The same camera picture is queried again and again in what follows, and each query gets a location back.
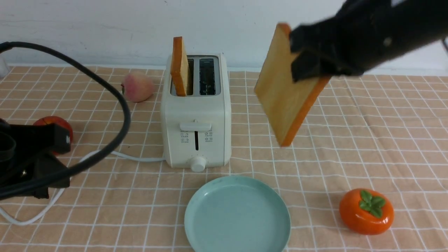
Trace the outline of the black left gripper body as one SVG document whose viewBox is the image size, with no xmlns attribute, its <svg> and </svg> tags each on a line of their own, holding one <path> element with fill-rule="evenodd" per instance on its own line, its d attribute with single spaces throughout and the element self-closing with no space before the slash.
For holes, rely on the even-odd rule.
<svg viewBox="0 0 448 252">
<path fill-rule="evenodd" d="M 1 120 L 1 199 L 9 186 L 67 169 L 57 157 L 71 151 L 71 131 L 56 123 L 17 125 Z"/>
</svg>

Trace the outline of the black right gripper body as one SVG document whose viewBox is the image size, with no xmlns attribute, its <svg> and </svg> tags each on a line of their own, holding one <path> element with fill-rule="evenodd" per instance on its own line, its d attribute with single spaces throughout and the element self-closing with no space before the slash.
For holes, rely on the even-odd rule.
<svg viewBox="0 0 448 252">
<path fill-rule="evenodd" d="M 293 81 L 361 76 L 448 33 L 446 0 L 347 0 L 332 17 L 289 34 Z"/>
</svg>

